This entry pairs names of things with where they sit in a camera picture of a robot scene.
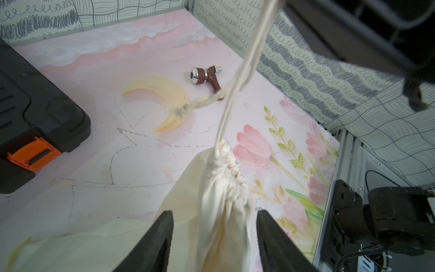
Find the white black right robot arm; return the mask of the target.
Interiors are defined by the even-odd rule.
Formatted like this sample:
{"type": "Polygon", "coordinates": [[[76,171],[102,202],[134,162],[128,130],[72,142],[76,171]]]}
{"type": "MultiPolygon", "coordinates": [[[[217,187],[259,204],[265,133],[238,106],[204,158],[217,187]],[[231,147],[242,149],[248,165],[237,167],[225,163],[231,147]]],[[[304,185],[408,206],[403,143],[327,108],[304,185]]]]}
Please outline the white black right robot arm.
{"type": "Polygon", "coordinates": [[[435,178],[435,3],[287,1],[314,56],[313,91],[290,98],[326,129],[345,129],[408,181],[435,178]]]}

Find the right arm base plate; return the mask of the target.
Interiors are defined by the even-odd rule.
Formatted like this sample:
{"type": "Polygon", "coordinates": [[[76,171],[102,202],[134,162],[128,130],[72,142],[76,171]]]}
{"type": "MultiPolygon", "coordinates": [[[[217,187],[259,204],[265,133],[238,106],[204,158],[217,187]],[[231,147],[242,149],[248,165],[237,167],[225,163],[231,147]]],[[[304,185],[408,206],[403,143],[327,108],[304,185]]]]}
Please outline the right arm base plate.
{"type": "Polygon", "coordinates": [[[343,180],[334,185],[321,261],[332,271],[343,256],[375,242],[369,205],[343,180]]]}

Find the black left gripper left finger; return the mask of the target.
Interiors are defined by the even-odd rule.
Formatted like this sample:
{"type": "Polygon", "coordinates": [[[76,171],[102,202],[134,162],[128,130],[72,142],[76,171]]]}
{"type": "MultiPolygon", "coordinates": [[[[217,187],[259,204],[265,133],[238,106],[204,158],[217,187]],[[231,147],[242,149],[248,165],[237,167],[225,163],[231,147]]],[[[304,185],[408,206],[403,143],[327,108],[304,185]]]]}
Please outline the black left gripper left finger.
{"type": "Polygon", "coordinates": [[[162,212],[114,272],[166,272],[173,228],[173,212],[162,212]]]}

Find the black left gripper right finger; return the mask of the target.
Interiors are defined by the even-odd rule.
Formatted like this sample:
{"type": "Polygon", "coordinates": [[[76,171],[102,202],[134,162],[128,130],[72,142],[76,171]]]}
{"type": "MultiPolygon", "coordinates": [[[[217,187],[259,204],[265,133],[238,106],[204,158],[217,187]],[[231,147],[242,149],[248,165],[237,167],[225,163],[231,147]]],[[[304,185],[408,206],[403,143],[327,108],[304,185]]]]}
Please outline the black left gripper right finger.
{"type": "Polygon", "coordinates": [[[264,272],[317,272],[267,210],[257,213],[259,255],[264,272]]]}

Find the cream cloth drawstring bag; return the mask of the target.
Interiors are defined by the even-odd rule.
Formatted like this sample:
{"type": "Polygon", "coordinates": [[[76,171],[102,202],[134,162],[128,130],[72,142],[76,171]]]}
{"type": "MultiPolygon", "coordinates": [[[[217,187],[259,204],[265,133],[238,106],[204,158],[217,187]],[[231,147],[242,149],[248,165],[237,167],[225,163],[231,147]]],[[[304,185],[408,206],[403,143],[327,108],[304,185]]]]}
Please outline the cream cloth drawstring bag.
{"type": "MultiPolygon", "coordinates": [[[[171,211],[170,272],[247,272],[250,266],[249,187],[226,140],[199,153],[162,202],[171,211]]],[[[116,219],[92,230],[27,240],[9,272],[130,272],[129,255],[152,224],[116,219]]]]}

